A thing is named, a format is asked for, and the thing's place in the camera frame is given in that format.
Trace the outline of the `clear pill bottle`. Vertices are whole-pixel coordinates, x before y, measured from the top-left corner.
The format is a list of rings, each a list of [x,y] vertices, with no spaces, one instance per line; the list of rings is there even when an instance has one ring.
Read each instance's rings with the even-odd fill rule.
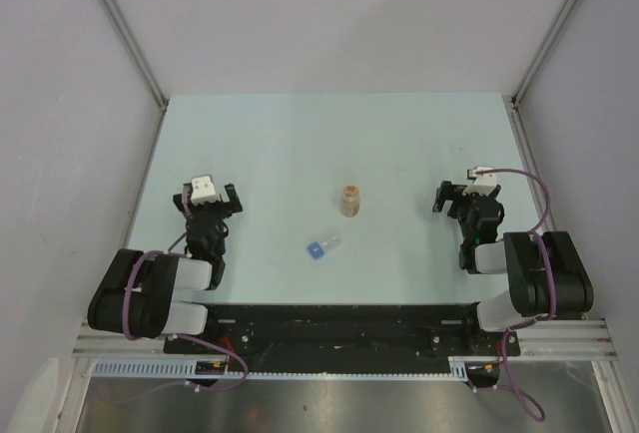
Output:
[[[345,217],[354,217],[358,214],[360,208],[359,189],[356,186],[346,186],[342,191],[341,213]]]

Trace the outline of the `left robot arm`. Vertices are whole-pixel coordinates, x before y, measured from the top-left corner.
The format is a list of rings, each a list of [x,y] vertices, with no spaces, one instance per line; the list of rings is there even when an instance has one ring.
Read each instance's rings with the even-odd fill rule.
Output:
[[[185,230],[164,250],[119,249],[88,307],[90,328],[128,339],[186,334],[197,351],[214,350],[221,330],[208,310],[179,300],[180,291],[209,291],[222,282],[226,263],[227,220],[243,211],[236,187],[221,196],[210,176],[183,184],[173,203]]]

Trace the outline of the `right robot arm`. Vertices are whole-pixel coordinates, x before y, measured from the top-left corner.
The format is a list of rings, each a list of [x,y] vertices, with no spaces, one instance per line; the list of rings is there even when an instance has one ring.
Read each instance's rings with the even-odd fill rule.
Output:
[[[470,322],[460,329],[462,346],[483,354],[496,332],[555,319],[573,319],[591,310],[594,289],[576,246],[566,231],[511,231],[498,234],[505,210],[501,186],[475,179],[470,185],[443,181],[432,210],[458,222],[462,235],[459,266],[470,275],[504,275],[504,292],[467,307]]]

